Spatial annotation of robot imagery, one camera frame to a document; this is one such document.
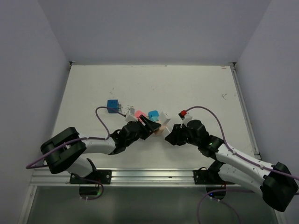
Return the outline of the cyan extension plug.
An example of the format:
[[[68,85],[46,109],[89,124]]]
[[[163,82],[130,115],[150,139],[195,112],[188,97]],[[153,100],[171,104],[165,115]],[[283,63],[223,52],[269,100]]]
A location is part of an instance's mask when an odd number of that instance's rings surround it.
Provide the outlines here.
[[[159,112],[157,110],[153,110],[153,111],[149,111],[148,112],[148,117],[151,121],[153,122],[157,122],[159,121],[158,117],[159,117]]]

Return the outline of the white charger plug front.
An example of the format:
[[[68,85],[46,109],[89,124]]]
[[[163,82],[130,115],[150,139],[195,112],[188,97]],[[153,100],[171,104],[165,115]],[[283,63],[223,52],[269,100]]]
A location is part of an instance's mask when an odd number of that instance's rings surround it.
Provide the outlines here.
[[[169,126],[165,126],[163,130],[163,134],[169,135],[172,132],[172,128]]]

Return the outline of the peach cube socket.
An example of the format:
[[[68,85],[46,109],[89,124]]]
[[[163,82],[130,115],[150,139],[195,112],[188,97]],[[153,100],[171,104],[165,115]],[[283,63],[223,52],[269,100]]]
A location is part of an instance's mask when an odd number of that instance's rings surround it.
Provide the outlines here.
[[[155,135],[161,135],[166,128],[160,121],[156,121],[157,124],[160,124],[160,127],[154,132]]]

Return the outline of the pink extension socket plug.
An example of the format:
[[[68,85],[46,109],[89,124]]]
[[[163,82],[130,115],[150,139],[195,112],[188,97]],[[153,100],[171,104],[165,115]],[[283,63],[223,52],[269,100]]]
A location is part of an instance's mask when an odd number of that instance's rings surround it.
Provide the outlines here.
[[[140,116],[146,117],[147,115],[140,110],[135,111],[135,117],[139,118]]]

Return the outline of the white plug adapter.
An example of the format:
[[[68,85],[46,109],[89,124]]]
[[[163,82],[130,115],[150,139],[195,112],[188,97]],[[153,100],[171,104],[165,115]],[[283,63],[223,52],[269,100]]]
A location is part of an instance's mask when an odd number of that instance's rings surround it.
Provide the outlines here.
[[[126,113],[134,115],[135,114],[134,107],[133,106],[126,107]]]

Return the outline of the blue cube socket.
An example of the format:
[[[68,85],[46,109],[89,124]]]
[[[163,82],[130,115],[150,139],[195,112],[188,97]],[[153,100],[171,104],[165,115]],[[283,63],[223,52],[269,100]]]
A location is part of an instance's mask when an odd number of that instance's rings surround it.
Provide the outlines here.
[[[108,113],[120,113],[120,104],[117,99],[108,99],[107,100],[107,111]]]

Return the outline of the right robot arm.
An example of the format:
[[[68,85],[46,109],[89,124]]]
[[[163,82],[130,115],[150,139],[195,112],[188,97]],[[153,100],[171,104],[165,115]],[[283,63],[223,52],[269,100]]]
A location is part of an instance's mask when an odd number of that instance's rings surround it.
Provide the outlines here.
[[[190,144],[205,157],[214,159],[216,167],[208,171],[211,182],[223,180],[240,185],[260,195],[277,211],[284,212],[299,190],[285,164],[273,165],[232,148],[223,139],[210,135],[199,120],[174,124],[165,128],[163,135],[174,146]]]

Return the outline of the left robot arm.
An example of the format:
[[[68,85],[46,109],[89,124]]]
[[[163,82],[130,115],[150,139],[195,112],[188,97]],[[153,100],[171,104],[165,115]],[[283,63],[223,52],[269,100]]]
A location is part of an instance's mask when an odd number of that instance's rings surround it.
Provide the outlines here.
[[[67,171],[78,175],[86,183],[97,178],[96,167],[91,159],[84,159],[82,154],[116,155],[139,139],[145,140],[158,131],[161,124],[140,115],[127,114],[127,124],[109,134],[106,140],[98,137],[81,136],[76,128],[69,127],[41,145],[41,152],[52,174]]]

